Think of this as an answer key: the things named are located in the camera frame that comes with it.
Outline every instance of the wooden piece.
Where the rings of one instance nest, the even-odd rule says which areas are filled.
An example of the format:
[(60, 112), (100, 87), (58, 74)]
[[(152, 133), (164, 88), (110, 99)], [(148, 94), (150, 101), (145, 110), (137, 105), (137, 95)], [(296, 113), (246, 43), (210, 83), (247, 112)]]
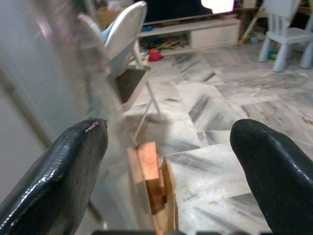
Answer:
[(163, 197), (165, 196), (163, 174), (160, 170), (160, 158), (157, 153), (156, 143), (142, 144), (137, 151), (146, 181), (151, 212), (155, 214), (163, 207)]
[(153, 214), (155, 228), (163, 232), (177, 231), (178, 228), (178, 209), (175, 199), (175, 179), (171, 166), (164, 158), (162, 163), (162, 174), (166, 191), (166, 203), (164, 207)]
[(155, 142), (141, 144), (138, 149), (138, 155), (143, 175), (146, 181), (158, 180), (158, 159), (157, 147)]

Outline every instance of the television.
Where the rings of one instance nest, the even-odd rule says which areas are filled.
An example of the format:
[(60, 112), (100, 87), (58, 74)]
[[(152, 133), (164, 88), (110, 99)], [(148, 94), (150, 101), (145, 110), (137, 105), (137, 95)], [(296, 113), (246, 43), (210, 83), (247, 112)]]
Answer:
[(148, 5), (145, 24), (160, 23), (206, 16), (212, 10), (204, 7), (201, 0), (145, 0)]

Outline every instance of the tv stand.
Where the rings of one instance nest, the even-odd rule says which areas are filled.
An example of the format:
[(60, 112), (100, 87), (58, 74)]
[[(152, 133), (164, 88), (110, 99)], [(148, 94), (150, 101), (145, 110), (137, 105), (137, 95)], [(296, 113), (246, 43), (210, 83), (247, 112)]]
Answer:
[(148, 32), (141, 32), (139, 37), (188, 32), (188, 46), (182, 49), (163, 51), (162, 55), (187, 53), (196, 50), (237, 45), (240, 23), (241, 21), (238, 19), (214, 19), (181, 23), (154, 28)]

